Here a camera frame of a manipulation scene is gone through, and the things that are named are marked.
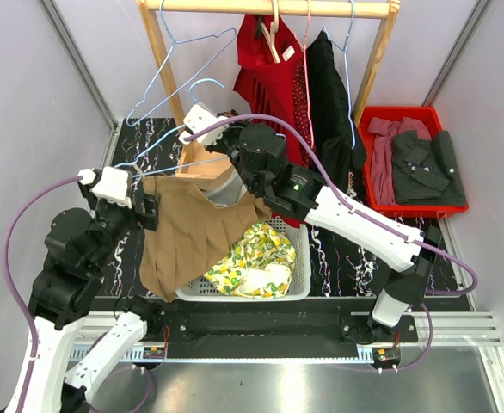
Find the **cream wooden hanger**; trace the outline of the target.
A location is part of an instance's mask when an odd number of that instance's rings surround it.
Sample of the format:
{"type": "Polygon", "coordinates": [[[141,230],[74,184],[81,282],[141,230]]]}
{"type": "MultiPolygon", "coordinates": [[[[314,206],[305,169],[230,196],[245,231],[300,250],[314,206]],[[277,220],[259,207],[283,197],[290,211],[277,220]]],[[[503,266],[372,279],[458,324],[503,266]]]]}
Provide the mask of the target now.
{"type": "Polygon", "coordinates": [[[272,0],[271,4],[273,9],[273,19],[270,22],[269,27],[267,27],[266,24],[262,22],[260,25],[260,29],[261,34],[263,35],[265,41],[267,42],[267,46],[273,57],[274,63],[278,64],[280,62],[280,56],[277,52],[275,45],[275,35],[279,30],[279,24],[280,24],[279,2],[277,0],[272,0]]]}

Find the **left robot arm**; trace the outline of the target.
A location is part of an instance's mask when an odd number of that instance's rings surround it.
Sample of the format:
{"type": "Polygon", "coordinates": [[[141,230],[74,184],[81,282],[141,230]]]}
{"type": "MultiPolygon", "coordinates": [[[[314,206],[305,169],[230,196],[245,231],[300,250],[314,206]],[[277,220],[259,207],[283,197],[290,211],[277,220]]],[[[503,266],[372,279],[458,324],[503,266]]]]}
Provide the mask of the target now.
{"type": "Polygon", "coordinates": [[[129,231],[158,226],[158,199],[132,194],[131,172],[115,167],[83,169],[41,193],[72,182],[89,208],[66,209],[53,219],[45,238],[43,268],[28,301],[18,293],[10,273],[10,240],[3,241],[3,277],[29,328],[8,412],[88,412],[105,379],[137,342],[169,335],[161,306],[134,296],[84,358],[68,366],[118,242],[129,231]]]}

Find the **lemon print skirt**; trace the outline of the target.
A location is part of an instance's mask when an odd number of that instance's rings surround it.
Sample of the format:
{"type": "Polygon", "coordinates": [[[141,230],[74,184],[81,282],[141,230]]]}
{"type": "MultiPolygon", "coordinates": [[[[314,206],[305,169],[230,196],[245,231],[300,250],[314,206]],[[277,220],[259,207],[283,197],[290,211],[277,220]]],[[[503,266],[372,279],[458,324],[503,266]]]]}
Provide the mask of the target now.
{"type": "Polygon", "coordinates": [[[279,299],[289,291],[297,252],[266,222],[253,224],[204,278],[220,293],[246,299],[279,299]]]}

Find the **red pleated skirt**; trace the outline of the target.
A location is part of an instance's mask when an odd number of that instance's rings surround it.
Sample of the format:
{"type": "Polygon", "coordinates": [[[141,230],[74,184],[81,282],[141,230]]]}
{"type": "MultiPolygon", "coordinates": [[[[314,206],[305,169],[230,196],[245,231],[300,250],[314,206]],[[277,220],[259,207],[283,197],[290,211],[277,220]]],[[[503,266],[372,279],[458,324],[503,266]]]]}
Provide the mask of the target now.
{"type": "Polygon", "coordinates": [[[280,62],[274,63],[260,25],[272,21],[270,15],[246,15],[237,34],[237,63],[240,71],[233,90],[256,114],[268,114],[294,127],[292,73],[302,47],[291,29],[280,22],[275,45],[280,62]]]}

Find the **tan pleated skirt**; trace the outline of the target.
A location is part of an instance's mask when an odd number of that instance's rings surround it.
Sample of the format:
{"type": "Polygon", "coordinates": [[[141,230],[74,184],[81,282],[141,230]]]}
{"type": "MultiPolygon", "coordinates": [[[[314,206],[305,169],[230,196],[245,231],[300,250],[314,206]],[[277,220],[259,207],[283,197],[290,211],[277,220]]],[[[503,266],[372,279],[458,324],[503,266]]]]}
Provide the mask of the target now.
{"type": "Polygon", "coordinates": [[[178,289],[227,256],[252,224],[272,216],[264,200],[246,190],[231,166],[212,179],[162,173],[141,183],[158,201],[158,226],[144,232],[139,277],[165,302],[173,301],[178,289]]]}

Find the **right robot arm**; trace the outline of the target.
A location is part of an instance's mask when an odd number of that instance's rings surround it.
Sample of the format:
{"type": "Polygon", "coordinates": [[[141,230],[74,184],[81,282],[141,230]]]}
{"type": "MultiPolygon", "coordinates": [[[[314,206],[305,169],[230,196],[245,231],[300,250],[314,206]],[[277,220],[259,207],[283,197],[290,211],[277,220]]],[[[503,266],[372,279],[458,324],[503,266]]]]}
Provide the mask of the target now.
{"type": "Polygon", "coordinates": [[[208,151],[227,155],[246,189],[273,212],[332,231],[390,267],[367,319],[372,338],[390,339],[402,314],[423,301],[442,240],[440,230],[400,225],[345,195],[323,167],[312,171],[290,162],[285,139],[268,124],[284,127],[305,149],[307,142],[283,120],[265,114],[257,118],[256,124],[242,115],[221,120],[201,132],[199,140],[208,151]]]}

